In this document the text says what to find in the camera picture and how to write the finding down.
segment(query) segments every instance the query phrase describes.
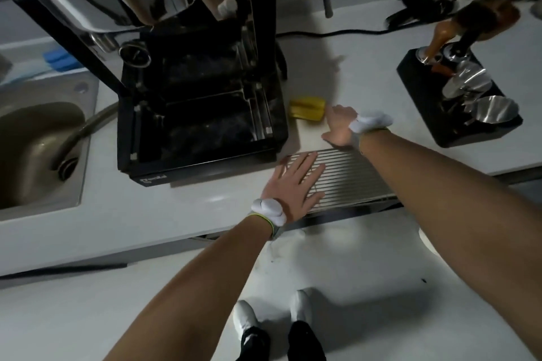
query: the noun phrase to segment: drip tray grate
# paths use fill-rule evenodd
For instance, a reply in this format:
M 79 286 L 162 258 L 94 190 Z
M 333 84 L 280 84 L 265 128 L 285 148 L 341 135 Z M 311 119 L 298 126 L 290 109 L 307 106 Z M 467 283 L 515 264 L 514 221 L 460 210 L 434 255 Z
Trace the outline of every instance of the drip tray grate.
M 325 191 L 326 195 L 312 208 L 311 213 L 395 197 L 369 160 L 359 152 L 332 149 L 319 150 L 317 153 L 318 157 L 309 173 L 322 163 L 326 165 L 326 170 L 309 195 L 317 191 Z M 299 154 L 290 156 L 288 166 Z

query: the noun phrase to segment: sink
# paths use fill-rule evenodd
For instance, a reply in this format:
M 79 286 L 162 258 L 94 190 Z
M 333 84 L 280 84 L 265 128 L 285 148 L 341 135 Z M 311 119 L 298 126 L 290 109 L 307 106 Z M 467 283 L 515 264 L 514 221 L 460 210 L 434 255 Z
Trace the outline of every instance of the sink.
M 0 86 L 0 221 L 81 202 L 89 139 L 58 171 L 49 165 L 64 140 L 94 114 L 98 83 L 85 71 Z

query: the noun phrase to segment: pant leg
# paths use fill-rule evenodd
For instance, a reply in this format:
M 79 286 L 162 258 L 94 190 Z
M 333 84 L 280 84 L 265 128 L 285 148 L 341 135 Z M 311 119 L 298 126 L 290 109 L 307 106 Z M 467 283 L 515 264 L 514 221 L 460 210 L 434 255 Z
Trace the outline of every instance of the pant leg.
M 326 361 L 324 350 L 311 326 L 304 321 L 292 324 L 288 334 L 288 361 Z
M 271 339 L 266 331 L 251 327 L 241 338 L 241 355 L 237 361 L 269 361 Z

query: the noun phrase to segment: white floor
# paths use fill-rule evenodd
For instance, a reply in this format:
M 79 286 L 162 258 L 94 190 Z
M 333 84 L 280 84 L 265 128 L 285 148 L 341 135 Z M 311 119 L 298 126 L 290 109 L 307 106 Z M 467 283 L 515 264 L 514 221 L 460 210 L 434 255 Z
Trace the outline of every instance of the white floor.
M 100 361 L 196 254 L 0 290 L 2 359 Z M 288 300 L 305 288 L 328 360 L 533 360 L 423 246 L 403 209 L 295 230 L 266 246 L 242 297 L 266 320 L 272 359 L 286 359 Z M 235 360 L 239 346 L 229 320 L 213 360 Z

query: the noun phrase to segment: sink drain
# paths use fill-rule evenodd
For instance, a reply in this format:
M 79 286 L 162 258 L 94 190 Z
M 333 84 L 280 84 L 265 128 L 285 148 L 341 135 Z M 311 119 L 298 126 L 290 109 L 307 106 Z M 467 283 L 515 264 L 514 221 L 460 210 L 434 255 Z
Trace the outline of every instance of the sink drain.
M 78 157 L 73 157 L 60 163 L 60 166 L 58 167 L 58 178 L 60 179 L 60 181 L 66 181 L 71 177 L 75 170 L 75 167 L 77 166 L 78 161 Z

